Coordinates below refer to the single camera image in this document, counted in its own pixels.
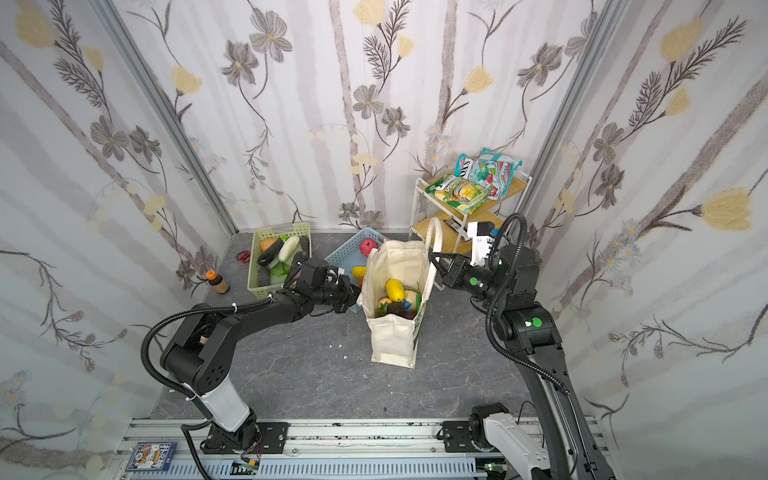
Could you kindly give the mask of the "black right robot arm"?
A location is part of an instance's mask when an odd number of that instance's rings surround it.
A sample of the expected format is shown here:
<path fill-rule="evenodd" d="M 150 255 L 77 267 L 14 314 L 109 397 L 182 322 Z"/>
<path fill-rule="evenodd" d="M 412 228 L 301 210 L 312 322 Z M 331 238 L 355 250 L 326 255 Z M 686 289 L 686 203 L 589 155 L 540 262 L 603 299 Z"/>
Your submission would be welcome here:
<path fill-rule="evenodd" d="M 492 348 L 515 364 L 534 404 L 536 441 L 498 404 L 474 408 L 469 420 L 475 449 L 503 455 L 516 479 L 613 479 L 581 409 L 553 316 L 537 301 L 539 267 L 530 249 L 503 248 L 494 268 L 468 257 L 432 252 L 443 284 L 480 301 Z"/>

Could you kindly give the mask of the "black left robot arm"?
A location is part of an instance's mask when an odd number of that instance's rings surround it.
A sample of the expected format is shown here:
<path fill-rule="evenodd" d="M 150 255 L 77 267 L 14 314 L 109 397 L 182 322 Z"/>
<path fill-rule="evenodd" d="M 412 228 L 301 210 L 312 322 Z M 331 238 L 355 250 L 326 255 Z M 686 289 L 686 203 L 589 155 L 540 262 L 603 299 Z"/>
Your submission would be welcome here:
<path fill-rule="evenodd" d="M 182 426 L 185 437 L 192 430 L 209 429 L 199 446 L 189 442 L 191 452 L 245 456 L 263 446 L 265 434 L 257 415 L 230 376 L 242 340 L 301 320 L 317 306 L 344 313 L 360 292 L 346 275 L 317 285 L 295 280 L 259 301 L 229 307 L 199 304 L 152 326 L 140 347 L 144 369 L 163 386 L 182 393 L 203 414 L 204 422 Z"/>

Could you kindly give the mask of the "cream canvas tote bag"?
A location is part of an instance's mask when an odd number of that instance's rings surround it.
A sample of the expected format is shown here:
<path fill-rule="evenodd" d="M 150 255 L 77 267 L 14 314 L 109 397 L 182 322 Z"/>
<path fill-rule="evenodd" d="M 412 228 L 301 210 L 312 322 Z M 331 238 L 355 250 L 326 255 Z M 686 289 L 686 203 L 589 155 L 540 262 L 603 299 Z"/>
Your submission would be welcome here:
<path fill-rule="evenodd" d="M 441 248 L 441 228 L 432 219 L 423 240 L 386 241 L 368 257 L 357 304 L 371 331 L 374 362 L 415 367 L 419 334 L 437 275 L 429 255 Z"/>

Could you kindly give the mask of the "cream white round vegetable toy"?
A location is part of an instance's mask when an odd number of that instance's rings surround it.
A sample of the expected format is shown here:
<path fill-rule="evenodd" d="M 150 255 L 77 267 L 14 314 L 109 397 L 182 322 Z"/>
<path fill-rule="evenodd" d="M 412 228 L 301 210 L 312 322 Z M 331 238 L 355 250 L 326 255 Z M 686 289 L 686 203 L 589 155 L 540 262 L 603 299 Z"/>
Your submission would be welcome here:
<path fill-rule="evenodd" d="M 420 293 L 413 290 L 406 290 L 405 291 L 405 298 L 403 300 L 403 305 L 406 307 L 407 310 L 414 310 L 417 309 L 417 305 L 420 300 Z"/>

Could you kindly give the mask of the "dark mangosteen toy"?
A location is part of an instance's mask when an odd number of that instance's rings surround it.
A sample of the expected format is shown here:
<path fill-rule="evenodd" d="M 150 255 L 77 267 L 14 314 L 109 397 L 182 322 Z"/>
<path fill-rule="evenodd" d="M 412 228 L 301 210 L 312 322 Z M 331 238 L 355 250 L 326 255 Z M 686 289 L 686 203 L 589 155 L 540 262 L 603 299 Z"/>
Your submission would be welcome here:
<path fill-rule="evenodd" d="M 387 313 L 403 318 L 409 317 L 409 312 L 402 303 L 390 303 L 387 305 Z"/>

